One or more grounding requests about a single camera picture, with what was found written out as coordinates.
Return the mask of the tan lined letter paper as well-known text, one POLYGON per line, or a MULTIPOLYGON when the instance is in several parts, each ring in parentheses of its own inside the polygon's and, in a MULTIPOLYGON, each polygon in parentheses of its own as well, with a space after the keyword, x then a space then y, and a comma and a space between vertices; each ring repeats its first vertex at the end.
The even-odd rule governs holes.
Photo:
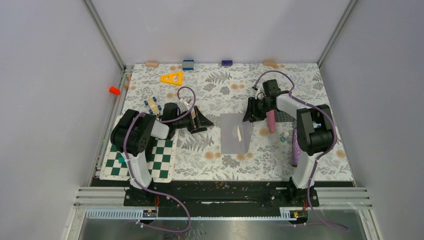
POLYGON ((242 141, 241 129, 239 125, 237 126, 237 138, 239 142, 242 141))

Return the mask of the grey paper envelope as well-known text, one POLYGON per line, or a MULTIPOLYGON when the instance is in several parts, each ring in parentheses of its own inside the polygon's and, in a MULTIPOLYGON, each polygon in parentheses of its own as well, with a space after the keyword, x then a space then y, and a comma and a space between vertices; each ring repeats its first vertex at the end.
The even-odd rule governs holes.
POLYGON ((220 149, 224 155, 246 154, 249 151, 253 124, 243 122, 244 113, 222 113, 220 115, 220 149), (240 126, 242 141, 238 141, 237 127, 240 126))

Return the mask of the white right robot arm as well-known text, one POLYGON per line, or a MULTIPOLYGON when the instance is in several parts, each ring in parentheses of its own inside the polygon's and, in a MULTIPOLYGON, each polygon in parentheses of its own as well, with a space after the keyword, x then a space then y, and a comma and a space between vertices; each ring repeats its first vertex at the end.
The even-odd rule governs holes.
POLYGON ((264 96, 261 99, 253 96, 247 99, 243 121, 263 121, 271 110, 285 112, 296 120, 300 159, 289 179, 286 198, 291 205, 299 206, 312 191, 319 159, 337 142, 332 113, 327 104, 312 105, 290 91, 282 91, 275 79, 267 80, 262 86, 264 96))

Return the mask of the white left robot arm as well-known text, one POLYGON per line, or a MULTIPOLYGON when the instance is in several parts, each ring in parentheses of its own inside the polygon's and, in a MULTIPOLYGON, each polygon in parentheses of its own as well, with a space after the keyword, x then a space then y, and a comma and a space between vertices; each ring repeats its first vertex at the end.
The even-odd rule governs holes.
POLYGON ((142 205, 148 206, 155 200, 155 192, 149 188, 153 177, 148 170, 153 141, 170 140, 177 129, 196 134, 214 125, 198 106, 182 111, 174 102, 166 103, 159 117, 134 109, 127 109, 120 116, 111 132, 110 143, 123 155, 130 184, 138 189, 135 197, 142 205))

